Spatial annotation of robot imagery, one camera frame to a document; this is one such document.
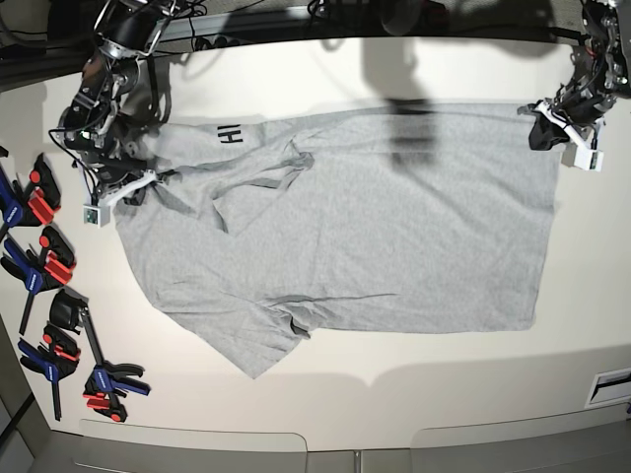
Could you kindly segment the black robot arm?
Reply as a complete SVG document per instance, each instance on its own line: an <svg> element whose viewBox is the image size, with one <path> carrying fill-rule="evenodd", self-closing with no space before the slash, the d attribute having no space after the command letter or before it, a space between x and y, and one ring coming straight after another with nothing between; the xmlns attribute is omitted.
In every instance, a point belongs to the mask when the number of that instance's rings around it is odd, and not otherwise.
<svg viewBox="0 0 631 473"><path fill-rule="evenodd" d="M582 20L586 33L570 82L554 97L530 103L520 114L535 118L528 136L534 151L549 151L568 143L575 132L579 142L619 99L630 98L630 3L584 1Z"/></svg>
<svg viewBox="0 0 631 473"><path fill-rule="evenodd" d="M84 66L81 85L64 110L53 142L80 169L92 205L118 201L139 206L145 188L159 178L147 159L136 156L133 133L146 126L122 111L126 96L137 86L141 63L147 61L149 117L159 104L153 53L179 1L107 1L93 27L95 52Z"/></svg>

